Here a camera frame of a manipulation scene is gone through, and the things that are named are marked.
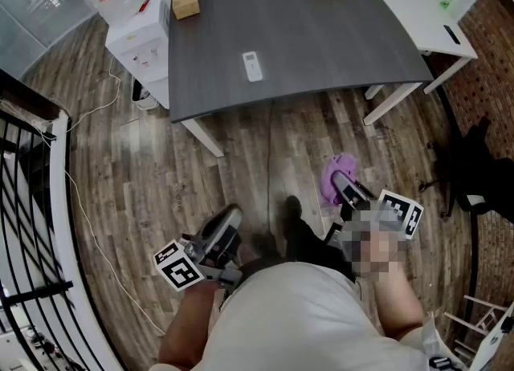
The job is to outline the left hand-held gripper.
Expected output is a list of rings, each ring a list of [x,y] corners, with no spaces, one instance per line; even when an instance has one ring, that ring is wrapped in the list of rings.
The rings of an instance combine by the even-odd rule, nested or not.
[[[203,224],[198,235],[183,234],[158,251],[153,256],[156,269],[176,292],[206,280],[232,293],[242,278],[237,263],[241,238],[224,233],[229,226],[237,230],[242,219],[238,205],[227,205]]]

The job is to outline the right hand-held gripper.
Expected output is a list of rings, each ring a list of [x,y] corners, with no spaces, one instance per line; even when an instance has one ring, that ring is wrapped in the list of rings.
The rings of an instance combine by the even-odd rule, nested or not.
[[[332,174],[332,184],[345,202],[341,204],[342,223],[331,227],[327,244],[344,256],[359,257],[362,243],[370,241],[373,233],[399,241],[414,237],[424,211],[417,202],[388,190],[378,198],[341,171]]]

